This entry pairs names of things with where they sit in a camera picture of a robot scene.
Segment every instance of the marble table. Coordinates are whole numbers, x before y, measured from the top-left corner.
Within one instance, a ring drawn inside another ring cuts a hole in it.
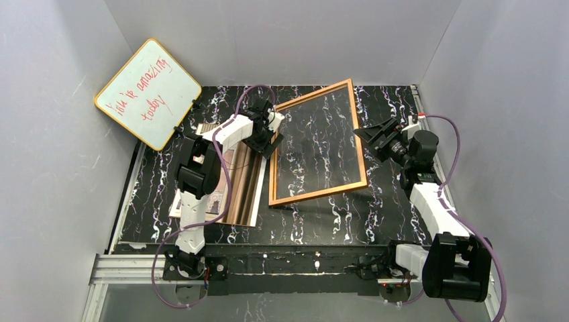
[[[278,103],[310,93],[321,87],[273,87]],[[183,121],[185,133],[195,131],[198,123],[220,123],[226,120],[245,87],[204,87],[194,108]],[[354,87],[360,125],[380,123],[396,117],[402,123],[416,113],[411,88],[407,86]],[[268,93],[255,90],[246,100],[268,98]],[[316,119],[311,128],[323,129],[330,122],[340,127],[338,113],[327,119]],[[115,233],[119,246],[115,253],[129,252],[130,244],[157,244],[179,228],[176,219],[168,217],[175,194],[174,165],[182,138],[174,136],[161,152],[146,148],[142,164],[130,194],[125,213]],[[263,182],[256,227],[213,224],[205,228],[207,243],[227,244],[298,244],[298,245],[362,245],[387,244],[390,239],[404,239],[430,244],[431,239],[420,214],[409,204],[399,187],[399,167],[392,162],[381,164],[364,149],[369,187],[331,197],[303,201],[291,207],[272,209],[268,206],[268,166]],[[343,166],[356,166],[349,162]],[[340,173],[344,169],[330,169]]]

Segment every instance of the red handwritten text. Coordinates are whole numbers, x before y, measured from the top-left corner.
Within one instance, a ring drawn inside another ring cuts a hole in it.
[[[134,95],[134,92],[133,92],[133,91],[126,91],[126,94],[125,94],[125,93],[120,93],[120,94],[121,94],[121,95],[128,96],[128,97],[130,97],[131,99],[133,99],[133,98],[135,98],[135,97],[138,97],[138,96]]]
[[[160,74],[162,71],[166,70],[166,67],[168,67],[170,69],[170,71],[168,71],[168,73],[171,73],[172,67],[170,66],[170,64],[165,59],[159,57],[154,65],[150,65],[148,72],[145,73],[144,75],[142,75],[142,77],[140,77],[140,80],[138,81],[138,84],[136,85],[138,87],[138,89],[141,91],[144,91],[144,89],[146,87],[148,87],[150,80],[153,78],[156,78],[158,76],[158,74]]]
[[[158,96],[157,99],[154,99],[152,101],[147,99],[146,102],[148,103],[148,111],[144,114],[140,114],[142,116],[143,121],[145,120],[152,121],[152,119],[154,118],[154,114],[160,105],[165,106],[170,112],[170,115],[173,115],[172,111],[170,110],[170,107],[166,104],[166,102],[164,102],[164,99],[162,99],[160,95]]]
[[[115,110],[117,113],[119,113],[120,116],[123,116],[124,112],[125,112],[125,107],[126,107],[126,102],[125,101],[117,101],[117,104],[112,106],[110,104],[105,104],[106,107]]]

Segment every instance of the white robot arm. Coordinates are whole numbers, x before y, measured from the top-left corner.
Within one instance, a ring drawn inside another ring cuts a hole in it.
[[[385,257],[363,266],[375,264],[408,272],[423,282],[429,297],[483,301],[488,292],[491,256],[449,214],[454,209],[440,191],[441,182],[433,167],[438,137],[420,129],[419,124],[403,128],[395,118],[354,133],[381,162],[391,159],[401,165],[401,188],[420,212],[433,239],[428,250],[411,242],[392,241]]]
[[[271,143],[284,116],[274,111],[266,102],[264,105],[255,104],[248,110],[232,117],[221,124],[215,140],[221,147],[221,153],[231,149],[238,142],[244,141],[250,148],[270,157],[282,136]],[[186,138],[186,148],[183,153],[183,163],[178,169],[178,188],[181,192],[182,212],[180,226],[186,227],[193,223],[205,221],[207,197],[219,182],[221,161],[213,149],[213,133],[219,127],[204,133],[202,136]],[[188,254],[198,254],[205,245],[203,226],[192,227],[182,231],[176,240],[179,249]]]

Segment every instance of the wooden frame edge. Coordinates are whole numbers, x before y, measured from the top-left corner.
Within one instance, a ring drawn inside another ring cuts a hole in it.
[[[360,123],[358,121],[358,110],[356,108],[356,98],[354,95],[354,86],[352,83],[352,79],[350,79],[350,78],[347,80],[343,80],[342,82],[330,85],[328,87],[324,87],[323,89],[319,89],[318,91],[314,91],[312,93],[303,95],[301,97],[297,97],[296,99],[293,99],[293,100],[288,101],[286,103],[277,105],[274,109],[277,112],[283,111],[285,109],[288,109],[289,107],[298,105],[300,103],[303,103],[303,102],[308,101],[310,99],[313,99],[315,97],[322,96],[322,95],[325,95],[329,92],[343,88],[344,86],[346,86],[348,88],[348,95],[350,98],[350,111],[352,112],[352,123],[354,125],[354,129],[359,129]],[[334,194],[338,194],[338,193],[345,193],[345,192],[349,192],[349,191],[354,191],[354,190],[362,189],[362,188],[365,188],[366,186],[368,186],[368,177],[366,174],[366,165],[364,163],[364,153],[362,150],[362,142],[360,141],[360,138],[358,136],[356,136],[355,134],[354,134],[354,138],[355,138],[355,143],[356,143],[356,153],[358,156],[358,167],[360,169],[360,178],[361,178],[360,181],[353,182],[350,184],[344,184],[342,186],[335,186],[333,188],[313,191],[311,193],[303,193],[302,195],[298,195],[298,196],[281,198],[281,199],[278,199],[276,197],[276,188],[277,188],[276,180],[277,180],[277,170],[278,170],[278,160],[276,159],[276,155],[278,153],[277,152],[278,147],[277,147],[274,150],[273,154],[271,155],[271,159],[270,159],[268,205],[270,207],[288,205],[288,204],[296,203],[299,201],[305,201],[305,200],[310,200],[310,199],[315,199],[315,198],[320,198],[320,197],[326,197],[326,196],[330,196],[330,195],[334,195]]]

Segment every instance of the gray wall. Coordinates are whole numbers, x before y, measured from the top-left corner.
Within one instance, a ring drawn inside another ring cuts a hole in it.
[[[0,4],[0,314],[79,321],[135,139],[93,104],[132,55],[105,3]]]
[[[420,83],[460,0],[107,1],[202,85]]]
[[[567,321],[569,3],[529,2],[464,0],[419,90],[460,128],[453,197],[502,260],[508,321]]]

